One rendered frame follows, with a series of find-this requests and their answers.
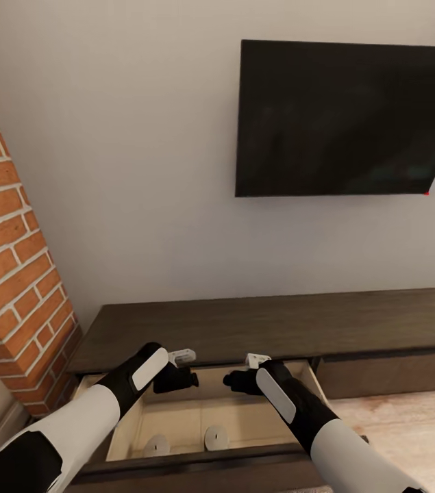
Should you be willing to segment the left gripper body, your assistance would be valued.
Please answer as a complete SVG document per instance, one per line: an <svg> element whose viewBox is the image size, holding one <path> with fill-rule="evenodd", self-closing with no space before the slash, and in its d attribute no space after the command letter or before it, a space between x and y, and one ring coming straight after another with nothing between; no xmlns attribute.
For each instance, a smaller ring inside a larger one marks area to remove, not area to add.
<svg viewBox="0 0 435 493"><path fill-rule="evenodd" d="M149 345L158 346L157 342L149 342ZM174 364L172 364L172 367ZM173 367L172 378L167 382L160 385L157 382L153 382L153 392L155 394L162 394L163 392L170 392L181 390L182 388L191 387L191 369L189 366L184 366L183 368Z"/></svg>

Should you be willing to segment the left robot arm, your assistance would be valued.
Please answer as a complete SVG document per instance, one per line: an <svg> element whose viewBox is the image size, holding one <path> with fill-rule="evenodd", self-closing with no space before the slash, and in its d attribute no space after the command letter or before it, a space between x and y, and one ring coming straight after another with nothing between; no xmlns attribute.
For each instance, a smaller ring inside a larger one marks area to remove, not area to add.
<svg viewBox="0 0 435 493"><path fill-rule="evenodd" d="M0 447L0 493L62 493L152 383L155 394L199 386L189 366L177 367L195 359L190 349L167 353L157 342L144 345L77 398Z"/></svg>

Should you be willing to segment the pillar candle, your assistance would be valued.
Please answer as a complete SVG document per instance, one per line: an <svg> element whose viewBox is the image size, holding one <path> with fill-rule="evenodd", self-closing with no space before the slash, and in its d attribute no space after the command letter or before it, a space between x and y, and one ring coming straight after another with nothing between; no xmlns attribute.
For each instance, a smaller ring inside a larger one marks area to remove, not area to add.
<svg viewBox="0 0 435 493"><path fill-rule="evenodd" d="M157 455L171 455L170 443L164 435L154 435L148 443L146 443L144 453L145 457L153 457Z"/></svg>
<svg viewBox="0 0 435 493"><path fill-rule="evenodd" d="M204 438L204 451L229 449L229 436L225 427L221 425L210 426Z"/></svg>

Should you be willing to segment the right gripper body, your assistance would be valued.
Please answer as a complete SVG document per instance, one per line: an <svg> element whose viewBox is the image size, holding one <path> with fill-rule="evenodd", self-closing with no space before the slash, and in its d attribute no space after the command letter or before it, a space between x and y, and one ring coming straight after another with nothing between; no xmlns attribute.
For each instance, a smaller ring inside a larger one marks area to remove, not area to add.
<svg viewBox="0 0 435 493"><path fill-rule="evenodd" d="M254 392L254 390L251 389L250 386L250 375L253 371L256 370L255 369L246 370L246 371L233 370L230 373L231 385L229 385L232 391L245 392L245 394L249 394L249 395L257 395L257 393Z"/></svg>

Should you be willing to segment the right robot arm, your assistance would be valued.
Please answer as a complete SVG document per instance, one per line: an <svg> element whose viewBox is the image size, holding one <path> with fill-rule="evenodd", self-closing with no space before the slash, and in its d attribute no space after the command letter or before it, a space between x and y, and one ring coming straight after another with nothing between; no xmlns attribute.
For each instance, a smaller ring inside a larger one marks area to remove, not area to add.
<svg viewBox="0 0 435 493"><path fill-rule="evenodd" d="M233 370L223 384L264 395L334 493L430 493L349 428L282 361L250 353L245 363L245 371Z"/></svg>

